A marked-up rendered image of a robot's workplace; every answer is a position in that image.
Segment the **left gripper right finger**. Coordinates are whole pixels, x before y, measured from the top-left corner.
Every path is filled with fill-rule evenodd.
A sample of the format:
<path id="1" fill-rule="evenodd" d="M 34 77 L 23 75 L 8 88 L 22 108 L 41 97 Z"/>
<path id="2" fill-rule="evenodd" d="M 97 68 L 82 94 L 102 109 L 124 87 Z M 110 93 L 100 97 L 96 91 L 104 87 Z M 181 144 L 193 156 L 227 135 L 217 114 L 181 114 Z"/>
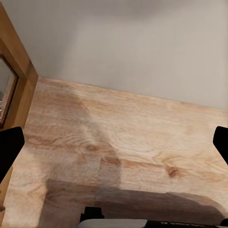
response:
<path id="1" fill-rule="evenodd" d="M 214 133 L 213 143 L 228 165 L 228 128 L 218 126 Z"/>

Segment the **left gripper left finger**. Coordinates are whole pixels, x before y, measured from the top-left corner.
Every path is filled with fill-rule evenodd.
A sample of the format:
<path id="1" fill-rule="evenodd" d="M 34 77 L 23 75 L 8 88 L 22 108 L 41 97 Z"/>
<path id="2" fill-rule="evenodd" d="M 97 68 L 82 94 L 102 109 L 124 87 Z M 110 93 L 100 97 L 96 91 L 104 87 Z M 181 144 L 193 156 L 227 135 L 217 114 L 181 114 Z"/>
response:
<path id="1" fill-rule="evenodd" d="M 0 183 L 25 144 L 20 126 L 0 132 Z"/>

